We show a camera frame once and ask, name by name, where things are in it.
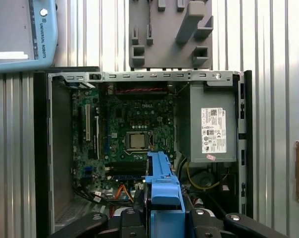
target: pcie slot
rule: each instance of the pcie slot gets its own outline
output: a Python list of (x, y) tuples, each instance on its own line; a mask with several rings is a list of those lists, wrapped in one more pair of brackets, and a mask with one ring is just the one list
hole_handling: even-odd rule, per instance
[(100, 151), (100, 140), (99, 140), (99, 116), (96, 116), (97, 129), (96, 129), (96, 137), (97, 137), (97, 159), (99, 159), (99, 151)]
[(86, 110), (86, 141), (91, 141), (91, 133), (90, 133), (90, 104), (85, 105)]

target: screw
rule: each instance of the screw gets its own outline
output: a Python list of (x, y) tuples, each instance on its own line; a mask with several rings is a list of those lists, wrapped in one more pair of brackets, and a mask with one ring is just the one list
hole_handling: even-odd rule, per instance
[(204, 214), (204, 211), (201, 210), (201, 209), (198, 209), (198, 210), (196, 210), (196, 213), (197, 213), (198, 215), (203, 215), (203, 214)]
[(40, 15), (41, 16), (47, 16), (47, 14), (49, 13), (49, 11), (47, 11), (47, 9), (43, 8), (42, 10), (40, 10)]
[(204, 233), (204, 236), (207, 237), (207, 238), (212, 238), (213, 235), (211, 233)]
[(221, 79), (221, 74), (220, 74), (220, 73), (217, 73), (217, 74), (215, 75), (215, 78), (218, 79), (218, 80)]
[(240, 217), (237, 216), (237, 215), (231, 215), (230, 218), (231, 218), (233, 221), (239, 221), (239, 220), (240, 220)]
[(92, 220), (100, 220), (102, 217), (99, 215), (94, 215), (94, 217), (92, 218)]

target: connector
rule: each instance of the connector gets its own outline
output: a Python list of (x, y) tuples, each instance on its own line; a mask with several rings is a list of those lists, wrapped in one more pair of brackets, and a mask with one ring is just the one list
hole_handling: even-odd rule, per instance
[(85, 105), (86, 110), (86, 141), (91, 141), (91, 132), (90, 132), (90, 110), (91, 105), (86, 104)]

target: gray tool holder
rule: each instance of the gray tool holder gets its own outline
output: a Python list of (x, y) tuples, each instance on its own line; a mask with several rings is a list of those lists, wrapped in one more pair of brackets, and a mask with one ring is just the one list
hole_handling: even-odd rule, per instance
[(211, 68), (211, 0), (130, 0), (132, 68)]

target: expansion slot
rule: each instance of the expansion slot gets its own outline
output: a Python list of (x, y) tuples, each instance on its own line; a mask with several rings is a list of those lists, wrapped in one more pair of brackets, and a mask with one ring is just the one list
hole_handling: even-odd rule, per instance
[(82, 151), (82, 143), (83, 143), (82, 120), (83, 120), (83, 110), (82, 107), (78, 106), (77, 126), (78, 126), (78, 145), (80, 151)]
[(86, 110), (86, 141), (91, 141), (91, 133), (90, 133), (90, 104), (85, 105)]
[(99, 116), (96, 116), (97, 121), (97, 129), (96, 129), (96, 137), (97, 137), (97, 159), (99, 159), (99, 149), (100, 149), (100, 139), (99, 139)]

